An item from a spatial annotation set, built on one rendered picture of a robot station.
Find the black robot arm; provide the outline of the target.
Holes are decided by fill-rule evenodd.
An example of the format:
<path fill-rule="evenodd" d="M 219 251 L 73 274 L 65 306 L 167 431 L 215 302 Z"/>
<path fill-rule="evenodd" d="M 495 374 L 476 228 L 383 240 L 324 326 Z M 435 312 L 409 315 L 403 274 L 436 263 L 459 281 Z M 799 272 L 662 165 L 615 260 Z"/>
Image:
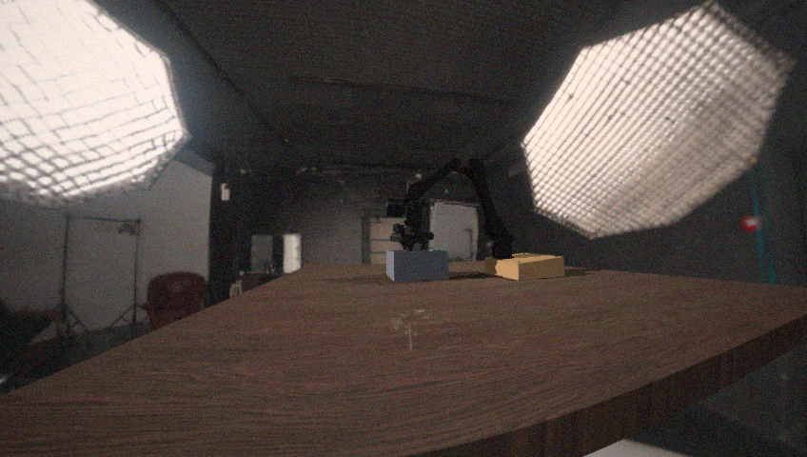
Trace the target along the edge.
<path fill-rule="evenodd" d="M 388 198 L 386 217 L 402 217 L 405 215 L 407 206 L 407 218 L 422 218 L 423 206 L 428 204 L 422 200 L 417 202 L 425 192 L 440 179 L 442 180 L 450 171 L 466 174 L 468 180 L 474 185 L 482 204 L 485 215 L 485 234 L 493 243 L 493 258 L 510 259 L 512 256 L 512 243 L 514 237 L 507 231 L 507 228 L 498 215 L 493 204 L 490 192 L 485 182 L 484 162 L 480 159 L 459 159 L 452 157 L 431 175 L 411 184 L 407 190 L 407 195 L 403 199 Z M 413 200 L 413 204 L 405 204 Z"/>

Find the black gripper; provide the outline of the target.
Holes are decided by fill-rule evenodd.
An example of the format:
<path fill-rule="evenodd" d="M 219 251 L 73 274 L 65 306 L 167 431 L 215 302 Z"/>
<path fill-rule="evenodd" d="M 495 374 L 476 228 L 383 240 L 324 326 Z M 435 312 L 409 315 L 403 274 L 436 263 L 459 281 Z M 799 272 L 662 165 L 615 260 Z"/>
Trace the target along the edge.
<path fill-rule="evenodd" d="M 390 241 L 400 243 L 404 251 L 412 251 L 413 246 L 414 251 L 422 251 L 424 245 L 428 242 L 425 241 L 424 238 L 434 240 L 434 234 L 432 232 L 421 231 L 423 224 L 422 218 L 406 218 L 403 222 L 406 223 L 406 233 L 392 233 L 390 235 Z M 413 239 L 413 243 L 411 239 Z"/>

